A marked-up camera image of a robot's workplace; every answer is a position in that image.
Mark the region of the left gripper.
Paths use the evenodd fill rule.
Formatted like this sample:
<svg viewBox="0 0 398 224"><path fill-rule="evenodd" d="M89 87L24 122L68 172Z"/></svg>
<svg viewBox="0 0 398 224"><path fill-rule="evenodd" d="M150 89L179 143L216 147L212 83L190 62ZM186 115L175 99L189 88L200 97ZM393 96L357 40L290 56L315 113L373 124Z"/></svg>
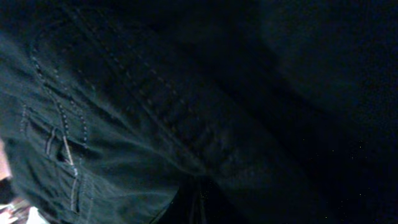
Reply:
<svg viewBox="0 0 398 224"><path fill-rule="evenodd" d="M1 223L4 224L50 224L27 200L19 197L11 187L11 168L4 143L1 141Z"/></svg>

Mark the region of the black shorts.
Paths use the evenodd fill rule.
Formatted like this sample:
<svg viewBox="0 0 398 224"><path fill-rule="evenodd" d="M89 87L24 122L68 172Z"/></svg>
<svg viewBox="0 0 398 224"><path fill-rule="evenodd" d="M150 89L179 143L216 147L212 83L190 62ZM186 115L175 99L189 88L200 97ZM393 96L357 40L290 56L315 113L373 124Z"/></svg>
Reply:
<svg viewBox="0 0 398 224"><path fill-rule="evenodd" d="M396 1L2 1L1 139L51 223L396 223Z"/></svg>

